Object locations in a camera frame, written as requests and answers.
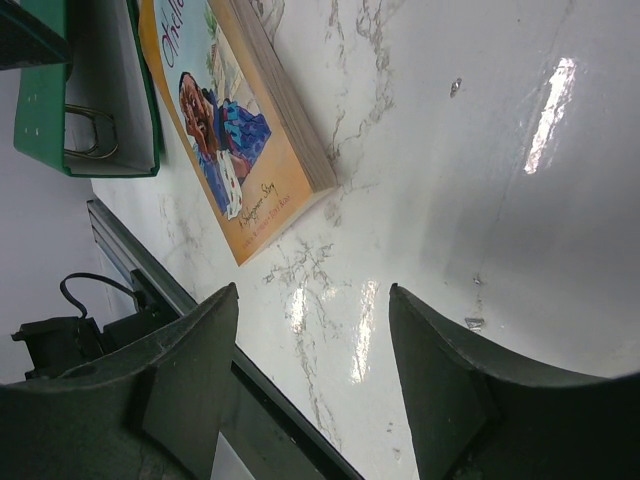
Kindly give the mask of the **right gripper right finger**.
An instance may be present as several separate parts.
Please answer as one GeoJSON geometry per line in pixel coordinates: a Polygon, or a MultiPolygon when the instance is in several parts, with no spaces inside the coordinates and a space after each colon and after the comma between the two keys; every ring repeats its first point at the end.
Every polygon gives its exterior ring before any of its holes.
{"type": "Polygon", "coordinates": [[[635,479],[639,377],[511,351],[393,285],[389,325],[423,479],[635,479]]]}

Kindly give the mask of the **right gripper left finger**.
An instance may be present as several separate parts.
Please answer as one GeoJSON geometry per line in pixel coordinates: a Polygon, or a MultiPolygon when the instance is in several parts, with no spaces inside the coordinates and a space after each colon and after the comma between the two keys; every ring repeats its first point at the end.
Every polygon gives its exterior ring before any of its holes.
{"type": "Polygon", "coordinates": [[[156,332],[58,378],[2,386],[2,478],[197,479],[140,427],[156,332]]]}

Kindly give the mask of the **green lever arch file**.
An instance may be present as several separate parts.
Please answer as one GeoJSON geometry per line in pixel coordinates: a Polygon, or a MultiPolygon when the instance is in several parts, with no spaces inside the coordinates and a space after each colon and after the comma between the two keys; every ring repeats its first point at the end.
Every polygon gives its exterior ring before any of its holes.
{"type": "Polygon", "coordinates": [[[80,178],[153,177],[161,132],[136,1],[4,1],[1,67],[20,73],[15,149],[80,178]]]}

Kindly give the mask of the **tan illustrated book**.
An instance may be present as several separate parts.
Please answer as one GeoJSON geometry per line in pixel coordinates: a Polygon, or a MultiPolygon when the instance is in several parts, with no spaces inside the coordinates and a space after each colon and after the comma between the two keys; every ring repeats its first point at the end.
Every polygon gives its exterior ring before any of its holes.
{"type": "Polygon", "coordinates": [[[143,1],[141,49],[238,265],[337,185],[248,1],[143,1]]]}

